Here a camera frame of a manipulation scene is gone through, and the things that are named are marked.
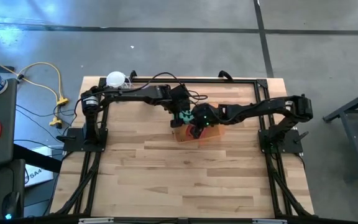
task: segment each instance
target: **wooden tabletop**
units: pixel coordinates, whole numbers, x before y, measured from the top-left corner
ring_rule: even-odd
[[[99,78],[84,77],[80,92],[98,85]],[[283,79],[267,80],[270,97],[287,95]],[[208,95],[208,103],[255,103],[250,84],[186,85]],[[81,103],[76,112],[74,126],[81,127],[85,121]],[[92,216],[274,217],[265,157],[257,137],[258,118],[225,126],[222,137],[202,145],[177,143],[171,118],[161,106],[110,104],[109,138],[101,156]],[[275,115],[276,123],[281,119],[281,115]],[[291,154],[282,157],[288,188],[313,213],[300,159]],[[84,153],[74,152],[63,161],[51,212],[61,208],[76,189],[83,158]],[[284,211],[281,191],[278,195]]]

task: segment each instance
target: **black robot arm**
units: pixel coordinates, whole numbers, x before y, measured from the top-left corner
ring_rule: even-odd
[[[100,100],[99,96],[102,94],[104,98]],[[84,144],[97,144],[99,142],[98,113],[109,106],[110,103],[141,101],[153,106],[161,105],[173,114],[171,127],[175,128],[183,124],[183,120],[180,119],[180,112],[190,110],[189,95],[185,85],[178,85],[172,89],[170,85],[156,85],[133,90],[94,86],[81,94],[82,112],[85,115]]]
[[[104,94],[104,99],[99,100],[96,95],[101,94]],[[183,84],[172,89],[169,85],[156,85],[132,90],[94,86],[81,94],[85,115],[84,144],[96,144],[99,141],[97,114],[110,103],[120,101],[143,101],[149,105],[163,106],[173,115],[170,126],[177,128],[183,124],[192,124],[190,133],[195,139],[198,139],[204,128],[208,126],[231,125],[240,123],[246,118],[278,113],[285,118],[279,124],[269,127],[268,138],[274,141],[283,139],[285,133],[298,122],[307,122],[313,117],[311,101],[304,95],[271,98],[245,106],[220,104],[215,108],[208,103],[201,103],[195,105],[191,111],[190,96]]]
[[[313,118],[311,101],[304,95],[271,98],[246,106],[219,104],[215,108],[210,104],[202,103],[191,111],[194,119],[190,123],[194,127],[190,133],[198,138],[207,126],[236,124],[246,118],[274,113],[282,114],[285,118],[279,124],[269,127],[271,141],[283,139],[285,133],[298,122],[307,122]]]

